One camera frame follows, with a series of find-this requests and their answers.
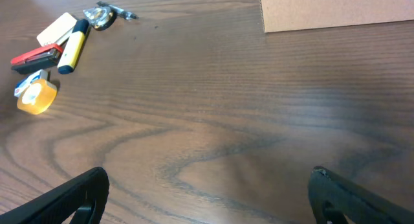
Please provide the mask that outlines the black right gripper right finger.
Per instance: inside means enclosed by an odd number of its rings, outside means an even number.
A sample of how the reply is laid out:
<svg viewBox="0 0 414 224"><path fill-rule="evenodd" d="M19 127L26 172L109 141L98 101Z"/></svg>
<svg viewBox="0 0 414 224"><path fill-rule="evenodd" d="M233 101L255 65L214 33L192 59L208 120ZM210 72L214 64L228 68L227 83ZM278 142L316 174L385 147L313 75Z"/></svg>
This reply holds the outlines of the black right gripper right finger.
<svg viewBox="0 0 414 224"><path fill-rule="evenodd" d="M313 168L309 203L317 223L413 223L413 213L322 167Z"/></svg>

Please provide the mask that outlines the yellow clear tape roll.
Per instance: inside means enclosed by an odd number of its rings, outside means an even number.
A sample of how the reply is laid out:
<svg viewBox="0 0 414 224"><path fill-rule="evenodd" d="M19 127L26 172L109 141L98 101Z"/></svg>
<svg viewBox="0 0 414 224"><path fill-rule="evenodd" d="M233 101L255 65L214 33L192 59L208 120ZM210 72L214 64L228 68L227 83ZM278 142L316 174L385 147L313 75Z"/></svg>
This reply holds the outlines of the yellow clear tape roll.
<svg viewBox="0 0 414 224"><path fill-rule="evenodd" d="M30 83L20 94L17 108L38 115L46 111L58 93L57 87L48 80L40 78Z"/></svg>

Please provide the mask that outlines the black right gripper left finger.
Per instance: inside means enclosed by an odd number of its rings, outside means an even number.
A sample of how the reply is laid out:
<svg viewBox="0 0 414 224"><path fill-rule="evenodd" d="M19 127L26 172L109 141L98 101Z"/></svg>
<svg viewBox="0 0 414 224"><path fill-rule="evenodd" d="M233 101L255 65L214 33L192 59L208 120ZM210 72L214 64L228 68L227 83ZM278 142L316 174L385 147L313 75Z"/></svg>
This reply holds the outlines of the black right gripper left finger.
<svg viewBox="0 0 414 224"><path fill-rule="evenodd" d="M1 215L1 224L99 224L109 195L102 167L92 168L53 190Z"/></svg>

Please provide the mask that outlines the correction tape dispenser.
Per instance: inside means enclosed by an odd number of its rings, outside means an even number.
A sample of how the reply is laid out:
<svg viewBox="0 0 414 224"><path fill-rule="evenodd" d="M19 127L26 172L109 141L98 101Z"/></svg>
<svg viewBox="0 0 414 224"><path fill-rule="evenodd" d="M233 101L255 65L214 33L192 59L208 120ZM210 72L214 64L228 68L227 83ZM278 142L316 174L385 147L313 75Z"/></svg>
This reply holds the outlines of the correction tape dispenser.
<svg viewBox="0 0 414 224"><path fill-rule="evenodd" d="M83 13L92 26L97 31L109 28L116 19L116 13L108 6L97 6L83 10Z"/></svg>

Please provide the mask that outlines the red black stapler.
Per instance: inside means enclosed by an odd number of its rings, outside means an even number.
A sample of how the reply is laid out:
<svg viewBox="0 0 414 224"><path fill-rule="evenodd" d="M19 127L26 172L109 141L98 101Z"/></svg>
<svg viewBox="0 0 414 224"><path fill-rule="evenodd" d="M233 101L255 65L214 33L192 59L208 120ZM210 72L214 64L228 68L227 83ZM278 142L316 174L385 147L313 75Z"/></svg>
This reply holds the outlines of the red black stapler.
<svg viewBox="0 0 414 224"><path fill-rule="evenodd" d="M36 48L13 58L11 70L19 74L30 74L58 64L63 48L56 43Z"/></svg>

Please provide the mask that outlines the yellow sticky note pad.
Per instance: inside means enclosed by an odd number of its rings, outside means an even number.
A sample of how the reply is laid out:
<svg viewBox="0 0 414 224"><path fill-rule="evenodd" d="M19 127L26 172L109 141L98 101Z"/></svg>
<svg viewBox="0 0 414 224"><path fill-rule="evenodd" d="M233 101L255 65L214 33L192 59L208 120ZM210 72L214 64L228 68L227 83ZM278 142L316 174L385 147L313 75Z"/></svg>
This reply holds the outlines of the yellow sticky note pad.
<svg viewBox="0 0 414 224"><path fill-rule="evenodd" d="M41 46L53 43L63 45L72 33L76 22L77 20L71 14L66 12L38 34L36 39Z"/></svg>

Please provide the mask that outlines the yellow highlighter marker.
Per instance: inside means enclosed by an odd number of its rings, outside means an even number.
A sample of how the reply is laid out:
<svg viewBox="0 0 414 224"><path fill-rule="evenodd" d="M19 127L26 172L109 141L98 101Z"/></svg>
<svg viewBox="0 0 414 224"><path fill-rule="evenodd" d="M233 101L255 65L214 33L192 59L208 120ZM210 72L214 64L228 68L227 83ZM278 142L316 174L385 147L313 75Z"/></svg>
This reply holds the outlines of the yellow highlighter marker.
<svg viewBox="0 0 414 224"><path fill-rule="evenodd" d="M75 70L88 30L89 22L86 19L76 22L58 63L60 74L69 74Z"/></svg>

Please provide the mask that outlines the black pen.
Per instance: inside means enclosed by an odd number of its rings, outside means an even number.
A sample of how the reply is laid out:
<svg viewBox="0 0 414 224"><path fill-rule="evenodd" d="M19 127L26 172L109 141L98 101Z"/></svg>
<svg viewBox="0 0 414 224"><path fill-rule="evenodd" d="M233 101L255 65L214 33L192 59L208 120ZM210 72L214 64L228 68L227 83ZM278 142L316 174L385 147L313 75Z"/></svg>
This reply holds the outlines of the black pen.
<svg viewBox="0 0 414 224"><path fill-rule="evenodd" d="M96 3L98 6L107 6L109 7L112 11L116 12L118 16L124 18L125 20L132 20L132 19L138 19L139 17L130 11L124 10L123 8L120 8L118 6L114 6L112 4L103 2L103 1L99 1Z"/></svg>

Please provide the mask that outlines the blue white staples box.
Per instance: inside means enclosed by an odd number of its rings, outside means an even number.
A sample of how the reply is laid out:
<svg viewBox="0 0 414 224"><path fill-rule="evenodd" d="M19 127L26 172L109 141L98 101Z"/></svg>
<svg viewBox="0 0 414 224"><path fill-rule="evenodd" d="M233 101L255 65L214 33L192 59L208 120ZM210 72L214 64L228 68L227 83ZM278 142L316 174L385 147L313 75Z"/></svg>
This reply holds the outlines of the blue white staples box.
<svg viewBox="0 0 414 224"><path fill-rule="evenodd" d="M14 89L14 96L19 98L20 94L32 83L39 79L47 79L48 72L44 69L38 70L29 76L27 76L24 80L21 80L17 83Z"/></svg>

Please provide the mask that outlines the brown cardboard box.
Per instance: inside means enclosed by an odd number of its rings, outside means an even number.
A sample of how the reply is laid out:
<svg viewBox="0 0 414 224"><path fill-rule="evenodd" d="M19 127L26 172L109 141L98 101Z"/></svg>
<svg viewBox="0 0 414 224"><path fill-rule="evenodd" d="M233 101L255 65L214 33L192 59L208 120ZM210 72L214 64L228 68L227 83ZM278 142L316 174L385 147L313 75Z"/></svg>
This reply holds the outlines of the brown cardboard box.
<svg viewBox="0 0 414 224"><path fill-rule="evenodd" d="M261 0L265 32L413 19L413 0Z"/></svg>

